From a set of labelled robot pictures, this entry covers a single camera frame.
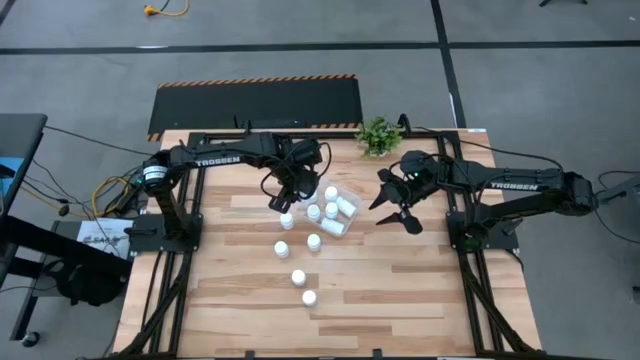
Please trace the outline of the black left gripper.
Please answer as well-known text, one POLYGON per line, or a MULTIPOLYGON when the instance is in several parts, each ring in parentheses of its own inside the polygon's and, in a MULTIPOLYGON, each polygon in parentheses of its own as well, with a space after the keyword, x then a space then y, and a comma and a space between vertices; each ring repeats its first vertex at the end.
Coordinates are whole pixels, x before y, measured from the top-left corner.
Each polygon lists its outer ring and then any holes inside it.
POLYGON ((277 162, 277 182, 282 189, 271 198, 268 207, 286 214, 293 203, 301 200, 300 194, 313 194, 321 178, 315 166, 322 161, 320 144, 316 138, 308 138, 285 148, 277 162))

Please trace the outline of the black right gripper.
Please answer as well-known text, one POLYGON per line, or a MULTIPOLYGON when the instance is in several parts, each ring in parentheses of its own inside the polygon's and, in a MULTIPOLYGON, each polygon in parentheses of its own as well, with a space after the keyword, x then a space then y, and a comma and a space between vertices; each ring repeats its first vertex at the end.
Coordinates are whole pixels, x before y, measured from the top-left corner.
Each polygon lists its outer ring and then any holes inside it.
MULTIPOLYGON (((375 200, 369 206, 373 210, 385 202, 398 204, 401 208, 411 208, 430 195, 430 177, 413 176, 408 179, 394 175, 389 169, 377 172, 381 181, 380 190, 375 200)), ((420 221, 408 210, 400 210, 383 218, 377 225, 392 223, 402 224, 407 233, 420 234, 423 227, 420 221)))

